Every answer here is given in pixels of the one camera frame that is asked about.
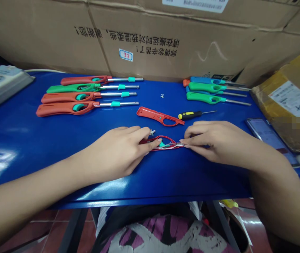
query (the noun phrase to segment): shipping label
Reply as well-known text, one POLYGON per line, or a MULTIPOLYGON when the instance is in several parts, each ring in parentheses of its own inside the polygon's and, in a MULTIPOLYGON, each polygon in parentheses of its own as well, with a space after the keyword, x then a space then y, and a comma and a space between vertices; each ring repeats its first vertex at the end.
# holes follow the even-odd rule
POLYGON ((285 82, 268 96, 294 116, 300 117, 300 89, 291 81, 285 82))
POLYGON ((222 13, 228 0, 162 0, 162 4, 200 11, 222 13))

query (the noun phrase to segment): finger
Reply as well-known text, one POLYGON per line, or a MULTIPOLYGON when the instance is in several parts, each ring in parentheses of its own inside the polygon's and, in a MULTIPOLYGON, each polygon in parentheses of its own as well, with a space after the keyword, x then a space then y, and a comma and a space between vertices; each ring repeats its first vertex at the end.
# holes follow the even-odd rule
POLYGON ((194 146, 205 146, 210 145, 206 134, 197 135, 191 138, 181 139, 179 142, 185 145, 194 145, 194 146))
POLYGON ((217 162, 217 155, 215 154, 215 152, 213 150, 206 149, 206 148, 199 147, 199 146, 190 146, 190 145, 185 145, 185 147, 204 156, 207 160, 209 160, 211 162, 217 162))
POLYGON ((135 142, 140 142, 144 138, 148 138, 150 135, 150 128, 144 127, 136 130, 135 132, 131 133, 133 137, 135 137, 135 142))
POLYGON ((207 124, 211 124, 214 121, 195 121, 193 123, 193 125, 207 125, 207 124))
POLYGON ((127 126, 120 126, 120 127, 118 127, 118 128, 114 128, 114 129, 112 129, 112 130, 124 130, 124 129, 127 129, 128 127, 127 126))
POLYGON ((203 134, 207 132, 208 129, 209 124, 189 126, 184 133, 184 139, 189 138, 192 134, 203 134))
POLYGON ((146 153, 156 148, 161 142, 162 138, 159 138, 154 140, 153 142, 138 145, 137 157, 144 156, 146 153))
POLYGON ((140 126, 132 126, 132 127, 129 127, 127 129, 125 129, 124 132, 127 133, 127 134, 130 134, 132 132, 137 131, 140 128, 141 128, 140 126))

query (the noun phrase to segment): wire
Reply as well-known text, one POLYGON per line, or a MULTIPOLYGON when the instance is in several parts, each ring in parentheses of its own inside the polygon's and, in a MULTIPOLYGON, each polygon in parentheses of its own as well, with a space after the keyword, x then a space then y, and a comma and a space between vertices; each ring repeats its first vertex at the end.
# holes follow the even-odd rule
POLYGON ((64 73, 64 74, 66 74, 66 72, 63 72, 63 71, 49 70, 49 69, 30 69, 30 70, 25 70, 25 72, 55 72, 55 73, 64 73))
POLYGON ((178 146, 178 143, 168 143, 164 147, 156 148, 156 149, 173 149, 178 146))

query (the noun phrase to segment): phone screen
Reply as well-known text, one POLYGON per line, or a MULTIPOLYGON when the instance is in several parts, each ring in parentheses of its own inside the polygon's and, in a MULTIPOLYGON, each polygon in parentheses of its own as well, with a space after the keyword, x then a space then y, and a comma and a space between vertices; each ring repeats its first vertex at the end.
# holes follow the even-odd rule
POLYGON ((249 118, 246 120, 246 123, 256 138, 274 147, 277 151, 282 153, 288 159, 293 168, 300 167, 300 164, 296 160, 295 156, 264 119, 249 118))

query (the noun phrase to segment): screwdriver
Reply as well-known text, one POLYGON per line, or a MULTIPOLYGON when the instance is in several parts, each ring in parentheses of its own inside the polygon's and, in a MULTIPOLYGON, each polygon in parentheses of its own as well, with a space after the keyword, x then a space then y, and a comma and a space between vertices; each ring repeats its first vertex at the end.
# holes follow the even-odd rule
POLYGON ((210 113, 210 112, 202 112, 202 111, 183 112, 183 113, 178 114, 178 118, 181 120, 193 119, 193 118, 202 116, 204 113, 210 113))

